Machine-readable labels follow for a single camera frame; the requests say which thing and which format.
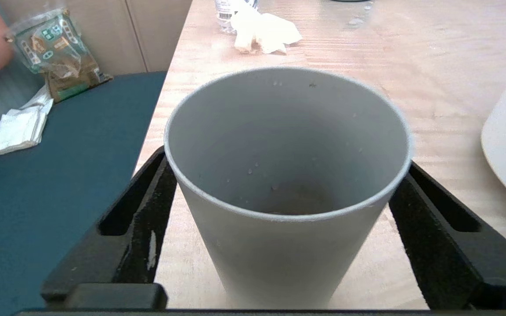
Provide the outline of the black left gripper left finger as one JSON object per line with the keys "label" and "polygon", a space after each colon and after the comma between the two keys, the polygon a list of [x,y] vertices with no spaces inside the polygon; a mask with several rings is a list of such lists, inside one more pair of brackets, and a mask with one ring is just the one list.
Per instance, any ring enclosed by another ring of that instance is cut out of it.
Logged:
{"label": "black left gripper left finger", "polygon": [[160,147],[50,272],[41,286],[46,307],[164,310],[166,291],[153,280],[176,187]]}

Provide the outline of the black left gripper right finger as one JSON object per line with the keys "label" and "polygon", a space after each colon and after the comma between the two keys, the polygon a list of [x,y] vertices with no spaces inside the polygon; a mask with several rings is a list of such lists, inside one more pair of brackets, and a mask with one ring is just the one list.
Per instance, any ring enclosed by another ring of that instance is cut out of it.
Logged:
{"label": "black left gripper right finger", "polygon": [[389,208],[432,310],[506,310],[506,238],[416,163]]}

